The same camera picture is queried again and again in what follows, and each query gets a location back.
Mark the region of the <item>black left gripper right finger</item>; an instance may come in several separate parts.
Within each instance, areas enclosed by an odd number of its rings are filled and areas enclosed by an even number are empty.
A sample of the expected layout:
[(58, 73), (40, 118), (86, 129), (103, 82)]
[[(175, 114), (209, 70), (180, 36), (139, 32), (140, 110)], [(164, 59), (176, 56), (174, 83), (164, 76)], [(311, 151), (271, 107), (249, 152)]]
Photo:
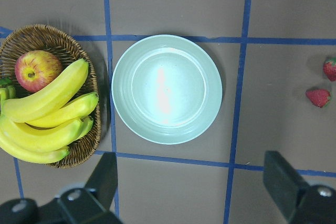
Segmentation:
[(287, 223), (335, 223), (335, 189), (308, 183), (277, 151), (265, 152), (263, 183)]

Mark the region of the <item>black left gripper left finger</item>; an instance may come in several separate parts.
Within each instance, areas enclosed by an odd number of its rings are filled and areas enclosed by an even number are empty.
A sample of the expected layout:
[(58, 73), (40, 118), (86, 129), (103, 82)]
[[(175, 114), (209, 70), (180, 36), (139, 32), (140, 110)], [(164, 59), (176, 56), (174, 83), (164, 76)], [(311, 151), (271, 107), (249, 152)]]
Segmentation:
[(30, 198), (1, 204), (1, 223), (121, 223), (110, 210), (118, 186), (117, 157), (105, 153), (82, 187), (37, 206)]

